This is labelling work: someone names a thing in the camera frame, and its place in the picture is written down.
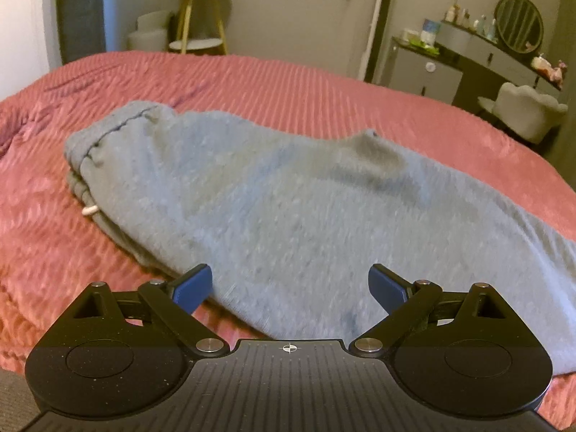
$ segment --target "pink blanket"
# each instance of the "pink blanket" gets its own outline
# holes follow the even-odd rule
[[[110,53],[67,65],[0,103],[0,367],[28,352],[90,282],[132,290],[149,279],[82,217],[67,190],[65,139],[130,100],[230,112],[316,138],[374,128],[476,177],[576,239],[576,194],[546,161],[448,105],[283,62],[246,57]],[[195,316],[234,343],[257,336],[209,305]],[[576,417],[576,378],[557,378],[540,412]]]

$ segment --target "round mirror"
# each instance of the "round mirror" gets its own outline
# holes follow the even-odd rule
[[[495,16],[498,37],[510,50],[528,54],[542,45],[544,22],[530,0],[500,0]]]

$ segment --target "black ribbed plate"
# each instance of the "black ribbed plate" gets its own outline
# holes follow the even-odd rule
[[[535,413],[474,421],[410,398],[380,360],[338,341],[243,340],[200,360],[176,393],[135,416],[87,421],[45,413],[30,432],[480,432],[553,431]]]

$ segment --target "chair backrest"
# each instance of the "chair backrest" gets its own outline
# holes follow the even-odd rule
[[[172,11],[162,9],[140,16],[136,20],[136,27],[139,31],[150,31],[168,27],[168,22],[172,16]]]
[[[568,106],[530,86],[504,83],[492,113],[519,136],[538,144],[546,133],[564,121]]]

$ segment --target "white drawstring tip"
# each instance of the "white drawstring tip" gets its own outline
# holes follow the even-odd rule
[[[84,216],[84,217],[90,217],[90,216],[96,214],[99,210],[100,210],[100,208],[97,207],[96,205],[94,205],[94,206],[85,206],[84,209],[82,210],[82,216]]]

